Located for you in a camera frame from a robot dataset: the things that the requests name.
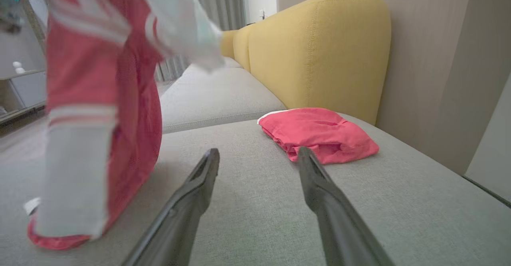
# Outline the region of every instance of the folded garment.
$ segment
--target folded garment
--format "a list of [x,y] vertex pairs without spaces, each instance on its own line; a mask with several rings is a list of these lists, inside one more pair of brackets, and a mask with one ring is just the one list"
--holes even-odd
[[299,108],[268,113],[257,121],[263,131],[298,160],[302,146],[322,164],[345,163],[378,153],[380,147],[356,124],[324,108]]

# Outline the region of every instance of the gray curtain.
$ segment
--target gray curtain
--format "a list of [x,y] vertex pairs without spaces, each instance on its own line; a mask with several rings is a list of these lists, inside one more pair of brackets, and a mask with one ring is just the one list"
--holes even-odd
[[[199,0],[202,7],[221,30],[237,30],[245,26],[245,7],[243,0]],[[157,81],[176,80],[190,62],[183,56],[175,56],[161,62],[155,71]]]

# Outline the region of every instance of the sofa backrest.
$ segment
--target sofa backrest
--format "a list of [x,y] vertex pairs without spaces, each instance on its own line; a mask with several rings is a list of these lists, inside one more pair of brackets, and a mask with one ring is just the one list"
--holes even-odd
[[233,48],[287,108],[323,107],[374,125],[390,35],[382,0],[307,0],[236,31]]

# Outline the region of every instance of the floor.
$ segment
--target floor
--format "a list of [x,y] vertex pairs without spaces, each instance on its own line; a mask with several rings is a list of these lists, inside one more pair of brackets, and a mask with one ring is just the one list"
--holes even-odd
[[[158,84],[161,95],[170,88],[172,81]],[[15,163],[36,159],[44,155],[46,125],[48,120],[41,114],[28,115],[0,129],[0,163]]]

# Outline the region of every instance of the sofa seat cushion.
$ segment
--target sofa seat cushion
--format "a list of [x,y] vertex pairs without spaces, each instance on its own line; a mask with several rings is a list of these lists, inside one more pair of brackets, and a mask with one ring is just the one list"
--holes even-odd
[[160,98],[164,133],[257,119],[286,109],[243,68],[206,73],[191,65]]
[[[396,266],[511,265],[511,209],[378,128],[343,117],[366,131],[380,152],[325,169]],[[164,135],[155,172],[117,223],[100,240],[68,252],[39,250],[26,237],[29,218],[22,204],[38,194],[40,164],[3,165],[3,264],[120,265],[213,147],[220,150],[220,167],[190,265],[325,265],[297,166],[255,121]]]

